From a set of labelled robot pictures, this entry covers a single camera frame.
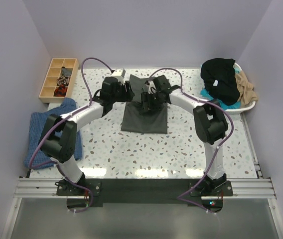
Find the grey t shirt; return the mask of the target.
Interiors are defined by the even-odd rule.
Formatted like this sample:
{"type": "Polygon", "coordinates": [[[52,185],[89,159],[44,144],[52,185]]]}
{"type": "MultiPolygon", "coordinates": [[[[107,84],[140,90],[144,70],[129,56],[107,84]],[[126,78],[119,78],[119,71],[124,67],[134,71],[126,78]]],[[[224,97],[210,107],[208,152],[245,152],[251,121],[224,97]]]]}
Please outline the grey t shirt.
{"type": "Polygon", "coordinates": [[[131,102],[127,102],[125,105],[121,130],[137,133],[167,134],[168,110],[166,103],[156,112],[141,112],[141,94],[148,91],[148,86],[145,84],[146,80],[146,78],[130,75],[130,84],[134,97],[131,102]]]}

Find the blue checked shirt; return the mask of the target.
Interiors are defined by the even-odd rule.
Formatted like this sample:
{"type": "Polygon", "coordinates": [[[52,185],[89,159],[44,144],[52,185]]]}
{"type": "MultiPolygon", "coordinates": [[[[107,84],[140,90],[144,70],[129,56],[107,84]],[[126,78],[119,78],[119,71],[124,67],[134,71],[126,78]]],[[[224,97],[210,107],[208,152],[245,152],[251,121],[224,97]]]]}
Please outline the blue checked shirt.
{"type": "MultiPolygon", "coordinates": [[[[40,142],[41,134],[47,118],[51,114],[62,115],[75,109],[77,109],[76,102],[71,98],[65,98],[60,106],[56,106],[43,113],[35,112],[31,114],[28,134],[28,151],[23,162],[25,167],[29,168],[29,162],[38,146],[38,143],[40,142]]],[[[50,161],[51,159],[40,150],[32,163],[32,168],[39,170],[52,167],[54,164],[49,163],[50,161]]]]}

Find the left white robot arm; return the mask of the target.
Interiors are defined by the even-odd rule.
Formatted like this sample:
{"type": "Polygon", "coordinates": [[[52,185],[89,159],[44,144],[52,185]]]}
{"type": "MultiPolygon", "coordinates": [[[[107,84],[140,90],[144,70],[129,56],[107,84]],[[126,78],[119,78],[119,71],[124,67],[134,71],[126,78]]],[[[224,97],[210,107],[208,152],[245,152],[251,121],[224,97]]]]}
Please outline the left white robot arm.
{"type": "Polygon", "coordinates": [[[78,131],[92,121],[104,117],[117,102],[130,102],[134,93],[129,81],[106,77],[102,87],[89,103],[64,115],[51,114],[44,125],[37,151],[41,150],[69,182],[73,195],[85,191],[85,174],[76,163],[74,152],[78,131]]]}

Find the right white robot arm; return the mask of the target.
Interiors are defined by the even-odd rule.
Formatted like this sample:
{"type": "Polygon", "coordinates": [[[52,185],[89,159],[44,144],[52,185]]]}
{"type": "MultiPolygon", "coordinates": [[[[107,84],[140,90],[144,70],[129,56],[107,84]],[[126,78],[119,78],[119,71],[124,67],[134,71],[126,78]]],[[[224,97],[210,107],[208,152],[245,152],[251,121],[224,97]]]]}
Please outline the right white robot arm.
{"type": "Polygon", "coordinates": [[[146,80],[145,86],[146,90],[141,93],[143,112],[157,111],[164,103],[168,103],[193,115],[195,131],[204,143],[206,157],[204,179],[199,187],[204,187],[208,195],[216,195],[227,180],[221,143],[226,137],[228,124],[219,101],[192,97],[178,85],[172,86],[164,75],[146,80]]]}

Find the grey sock in tray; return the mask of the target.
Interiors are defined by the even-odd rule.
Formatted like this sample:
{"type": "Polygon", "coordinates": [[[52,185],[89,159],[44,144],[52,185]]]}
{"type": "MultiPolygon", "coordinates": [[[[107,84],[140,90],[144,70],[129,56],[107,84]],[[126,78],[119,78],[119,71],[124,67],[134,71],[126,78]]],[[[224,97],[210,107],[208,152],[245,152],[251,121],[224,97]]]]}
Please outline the grey sock in tray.
{"type": "Polygon", "coordinates": [[[61,75],[65,77],[71,77],[72,68],[61,67],[61,75]]]}

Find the patterned sock in tray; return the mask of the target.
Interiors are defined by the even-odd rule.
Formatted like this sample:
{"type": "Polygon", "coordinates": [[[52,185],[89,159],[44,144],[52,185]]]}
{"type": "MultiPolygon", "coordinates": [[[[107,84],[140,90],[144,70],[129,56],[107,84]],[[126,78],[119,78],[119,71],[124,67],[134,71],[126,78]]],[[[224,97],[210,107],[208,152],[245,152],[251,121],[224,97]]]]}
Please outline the patterned sock in tray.
{"type": "Polygon", "coordinates": [[[69,82],[70,82],[70,77],[65,77],[65,76],[60,76],[58,79],[57,79],[57,85],[58,86],[65,86],[67,87],[69,85],[69,82]]]}

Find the red black sock in tray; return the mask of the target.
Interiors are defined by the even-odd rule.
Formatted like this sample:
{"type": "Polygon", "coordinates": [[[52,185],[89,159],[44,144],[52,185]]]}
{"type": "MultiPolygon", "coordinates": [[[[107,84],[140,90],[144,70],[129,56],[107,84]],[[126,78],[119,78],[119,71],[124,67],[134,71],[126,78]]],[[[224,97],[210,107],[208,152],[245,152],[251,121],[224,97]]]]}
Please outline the red black sock in tray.
{"type": "Polygon", "coordinates": [[[60,85],[54,90],[54,97],[65,97],[68,87],[65,85],[60,85]]]}

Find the wooden compartment tray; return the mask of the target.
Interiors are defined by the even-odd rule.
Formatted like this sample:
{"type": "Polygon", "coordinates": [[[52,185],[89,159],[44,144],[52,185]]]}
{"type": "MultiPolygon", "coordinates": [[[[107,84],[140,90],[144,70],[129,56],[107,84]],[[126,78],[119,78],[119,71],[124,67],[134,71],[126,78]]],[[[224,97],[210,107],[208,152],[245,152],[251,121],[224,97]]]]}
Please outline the wooden compartment tray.
{"type": "Polygon", "coordinates": [[[61,103],[70,98],[79,68],[76,58],[52,58],[39,99],[46,104],[61,103]]]}

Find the black garment in basket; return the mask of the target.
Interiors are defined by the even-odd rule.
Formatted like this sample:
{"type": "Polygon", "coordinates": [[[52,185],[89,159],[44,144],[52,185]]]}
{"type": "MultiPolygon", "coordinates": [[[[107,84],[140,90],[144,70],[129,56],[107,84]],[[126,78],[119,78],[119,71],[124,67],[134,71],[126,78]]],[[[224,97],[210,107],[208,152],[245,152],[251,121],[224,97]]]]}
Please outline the black garment in basket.
{"type": "Polygon", "coordinates": [[[232,58],[210,59],[202,64],[200,71],[205,90],[228,106],[235,104],[240,96],[235,78],[235,62],[232,58]]]}

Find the white perforated laundry basket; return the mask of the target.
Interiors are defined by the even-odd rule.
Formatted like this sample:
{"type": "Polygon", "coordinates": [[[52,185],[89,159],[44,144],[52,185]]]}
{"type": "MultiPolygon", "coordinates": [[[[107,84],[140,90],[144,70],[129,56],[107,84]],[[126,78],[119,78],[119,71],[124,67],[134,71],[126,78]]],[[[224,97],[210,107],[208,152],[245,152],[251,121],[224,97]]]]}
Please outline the white perforated laundry basket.
{"type": "MultiPolygon", "coordinates": [[[[234,69],[235,69],[235,73],[239,73],[240,71],[243,71],[242,68],[239,66],[238,63],[235,62],[234,64],[234,69]]],[[[206,98],[206,99],[209,99],[209,100],[214,100],[214,98],[212,96],[209,95],[209,93],[205,90],[205,88],[203,87],[203,89],[201,90],[200,94],[206,98]]],[[[230,113],[233,113],[233,114],[236,114],[236,113],[242,113],[244,111],[248,111],[250,109],[252,109],[254,107],[254,105],[256,104],[257,101],[253,101],[251,102],[250,104],[248,104],[247,106],[243,107],[241,105],[241,102],[240,101],[237,101],[235,104],[233,105],[226,105],[224,104],[222,101],[218,100],[219,103],[220,103],[220,106],[230,112],[230,113]]]]}

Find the beige garment in basket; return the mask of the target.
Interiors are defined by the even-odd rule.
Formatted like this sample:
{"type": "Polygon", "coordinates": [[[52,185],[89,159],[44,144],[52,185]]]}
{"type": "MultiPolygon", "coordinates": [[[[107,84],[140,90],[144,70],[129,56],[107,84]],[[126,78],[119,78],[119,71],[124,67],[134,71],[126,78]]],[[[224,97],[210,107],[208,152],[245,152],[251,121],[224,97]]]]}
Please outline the beige garment in basket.
{"type": "Polygon", "coordinates": [[[243,107],[247,106],[253,101],[258,100],[258,95],[254,91],[254,85],[249,82],[244,71],[235,73],[235,79],[237,83],[237,89],[240,93],[238,101],[241,102],[243,107]]]}

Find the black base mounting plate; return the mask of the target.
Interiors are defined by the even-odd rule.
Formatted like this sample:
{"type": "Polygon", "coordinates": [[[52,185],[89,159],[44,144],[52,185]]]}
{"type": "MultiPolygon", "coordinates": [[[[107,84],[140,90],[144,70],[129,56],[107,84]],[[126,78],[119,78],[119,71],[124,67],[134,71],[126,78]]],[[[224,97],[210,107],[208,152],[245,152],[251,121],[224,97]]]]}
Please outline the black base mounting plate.
{"type": "Polygon", "coordinates": [[[230,181],[216,187],[198,179],[81,179],[74,186],[63,179],[55,182],[57,196],[67,197],[68,209],[102,207],[104,204],[202,205],[218,212],[223,199],[234,195],[230,181]]]}

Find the aluminium front frame rail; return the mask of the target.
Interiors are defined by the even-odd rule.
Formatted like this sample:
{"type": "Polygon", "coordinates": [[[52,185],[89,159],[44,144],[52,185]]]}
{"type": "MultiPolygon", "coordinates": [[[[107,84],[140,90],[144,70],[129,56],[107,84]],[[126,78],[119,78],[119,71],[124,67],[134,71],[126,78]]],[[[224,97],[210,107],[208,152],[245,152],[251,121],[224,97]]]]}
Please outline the aluminium front frame rail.
{"type": "MultiPolygon", "coordinates": [[[[56,197],[59,178],[20,178],[14,196],[20,198],[56,197]]],[[[230,179],[235,199],[275,199],[271,179],[230,179]]]]}

